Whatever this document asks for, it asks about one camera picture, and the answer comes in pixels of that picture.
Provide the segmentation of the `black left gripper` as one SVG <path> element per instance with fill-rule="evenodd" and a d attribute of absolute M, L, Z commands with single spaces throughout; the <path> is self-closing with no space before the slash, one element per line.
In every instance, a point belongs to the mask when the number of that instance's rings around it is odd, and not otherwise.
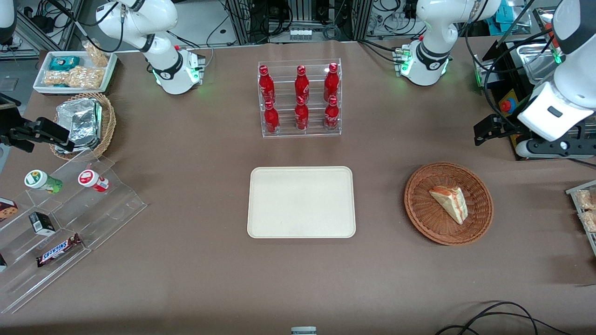
<path fill-rule="evenodd" d="M 479 124 L 474 125 L 475 146 L 481 146 L 484 142 L 498 136 L 525 141 L 529 139 L 529 128 L 516 117 L 500 117 L 497 114 L 486 116 Z"/>

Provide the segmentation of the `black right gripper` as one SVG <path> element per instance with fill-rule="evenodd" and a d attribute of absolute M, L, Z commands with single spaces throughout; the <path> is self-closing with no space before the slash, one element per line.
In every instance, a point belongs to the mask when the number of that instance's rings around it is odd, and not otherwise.
<path fill-rule="evenodd" d="M 75 150 L 75 143 L 69 141 L 70 132 L 45 117 L 36 119 L 34 133 L 43 142 L 52 143 L 52 149 L 58 154 L 70 154 Z M 30 142 L 33 137 L 30 122 L 1 123 L 0 141 L 5 146 L 31 153 L 34 150 L 34 144 Z"/>

